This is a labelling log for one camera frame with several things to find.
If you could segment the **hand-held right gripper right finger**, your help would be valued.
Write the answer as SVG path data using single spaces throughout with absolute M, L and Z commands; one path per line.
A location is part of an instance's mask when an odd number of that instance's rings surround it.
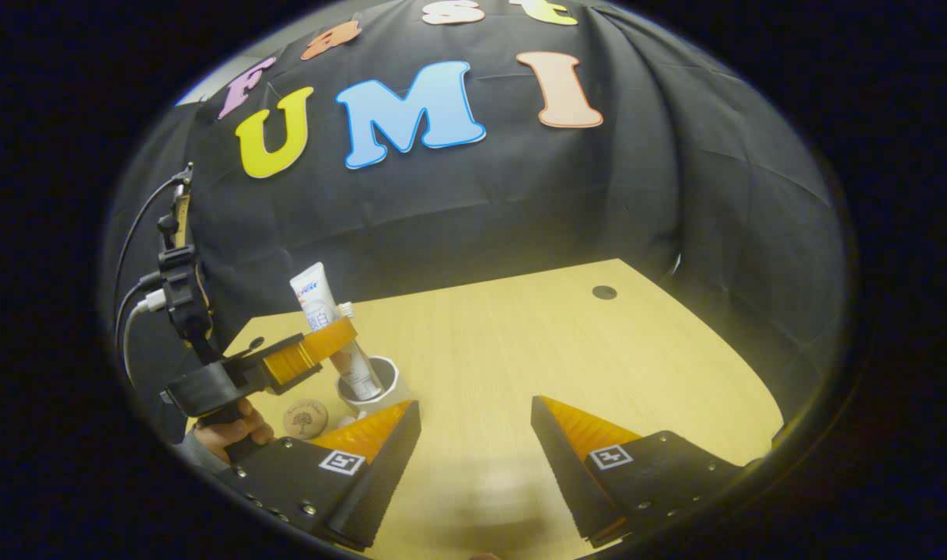
M 653 535 L 743 474 L 670 430 L 640 436 L 555 398 L 533 397 L 530 424 L 578 534 L 594 548 Z

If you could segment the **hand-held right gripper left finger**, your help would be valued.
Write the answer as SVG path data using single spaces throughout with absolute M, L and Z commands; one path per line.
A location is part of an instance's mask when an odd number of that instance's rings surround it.
M 420 434 L 419 401 L 405 400 L 312 442 L 282 437 L 255 446 L 215 478 L 295 530 L 364 551 Z

